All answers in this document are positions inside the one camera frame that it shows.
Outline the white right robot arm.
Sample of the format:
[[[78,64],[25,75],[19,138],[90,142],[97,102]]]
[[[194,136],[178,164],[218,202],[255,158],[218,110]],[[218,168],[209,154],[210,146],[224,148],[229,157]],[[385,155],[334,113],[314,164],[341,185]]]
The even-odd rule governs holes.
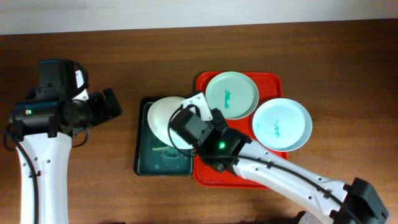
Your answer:
[[[320,223],[385,223],[389,217],[375,188],[355,178],[351,185],[291,163],[237,129],[219,109],[210,109],[202,91],[183,100],[167,124],[191,145],[202,163],[257,182],[299,204]]]

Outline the white plate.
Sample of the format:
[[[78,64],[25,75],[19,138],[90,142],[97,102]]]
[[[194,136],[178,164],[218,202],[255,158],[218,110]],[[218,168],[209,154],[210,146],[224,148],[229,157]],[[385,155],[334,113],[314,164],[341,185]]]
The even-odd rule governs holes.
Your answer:
[[[161,98],[150,106],[147,114],[150,130],[160,141],[170,147],[173,145],[167,133],[169,119],[183,100],[184,98],[179,96]]]

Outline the light blue plate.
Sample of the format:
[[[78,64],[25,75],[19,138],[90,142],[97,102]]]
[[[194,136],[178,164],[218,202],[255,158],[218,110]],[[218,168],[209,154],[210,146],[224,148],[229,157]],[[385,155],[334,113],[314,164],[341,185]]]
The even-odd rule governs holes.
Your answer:
[[[300,103],[276,98],[263,103],[252,117],[255,138],[266,148],[290,152],[302,147],[312,134],[312,118]]]

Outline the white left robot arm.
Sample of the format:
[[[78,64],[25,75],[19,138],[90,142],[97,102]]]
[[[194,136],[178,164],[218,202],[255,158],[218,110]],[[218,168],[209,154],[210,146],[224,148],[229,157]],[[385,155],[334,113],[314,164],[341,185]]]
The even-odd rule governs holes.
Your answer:
[[[67,59],[42,60],[39,85],[15,104],[6,136],[21,165],[21,223],[68,223],[72,139],[122,115],[112,89],[89,94],[88,72]]]

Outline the yellow green sponge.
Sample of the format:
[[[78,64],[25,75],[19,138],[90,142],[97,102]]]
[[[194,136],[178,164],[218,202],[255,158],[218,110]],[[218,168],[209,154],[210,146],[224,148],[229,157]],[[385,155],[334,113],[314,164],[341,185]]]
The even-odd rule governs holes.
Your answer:
[[[152,150],[158,154],[163,159],[181,159],[185,156],[178,152],[174,147],[170,146],[153,146]]]

